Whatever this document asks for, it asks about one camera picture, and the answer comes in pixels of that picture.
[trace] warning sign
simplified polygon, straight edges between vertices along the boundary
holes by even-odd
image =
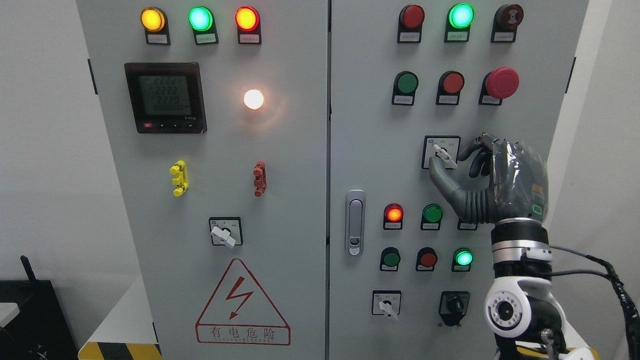
[[[233,259],[196,323],[200,343],[285,345],[291,328],[240,259]]]

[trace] digital power meter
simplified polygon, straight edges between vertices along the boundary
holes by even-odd
[[[126,63],[124,70],[139,133],[207,131],[198,63]]]

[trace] lightning bolt symbol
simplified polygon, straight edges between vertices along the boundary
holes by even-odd
[[[249,300],[251,295],[253,295],[253,291],[248,292],[248,293],[244,293],[244,294],[233,295],[236,292],[236,290],[238,290],[240,285],[242,285],[243,281],[244,281],[244,277],[241,277],[241,276],[238,277],[238,280],[236,280],[236,284],[234,285],[234,287],[229,292],[229,295],[227,295],[226,300],[237,299],[239,297],[245,297],[244,300],[242,300],[242,302],[240,303],[240,306],[238,306],[238,308],[235,311],[231,312],[231,315],[229,315],[229,320],[231,320],[231,319],[235,318],[236,316],[238,316],[238,310],[240,310],[242,305],[244,305],[244,303],[247,300]]]

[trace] black cable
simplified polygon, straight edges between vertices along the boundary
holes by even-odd
[[[622,307],[622,313],[625,319],[625,334],[627,337],[627,346],[629,350],[629,359],[630,360],[640,360],[640,315],[638,314],[638,310],[633,300],[627,293],[624,288],[624,284],[620,281],[618,274],[616,273],[613,265],[610,262],[597,258],[592,255],[583,254],[579,251],[569,249],[566,247],[560,246],[550,246],[552,249],[567,251],[572,254],[582,256],[583,258],[589,259],[599,265],[602,265],[607,273],[604,274],[602,272],[597,272],[594,270],[570,270],[565,272],[556,272],[556,273],[543,273],[538,272],[532,269],[529,265],[525,265],[525,269],[532,274],[537,276],[561,276],[561,275],[571,275],[571,274],[593,274],[598,275],[600,277],[604,277],[605,279],[611,282],[611,286],[613,287],[613,291],[616,293],[618,300],[620,301],[620,306]]]

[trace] lcd display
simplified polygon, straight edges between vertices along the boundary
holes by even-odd
[[[140,76],[147,115],[191,115],[186,76]]]

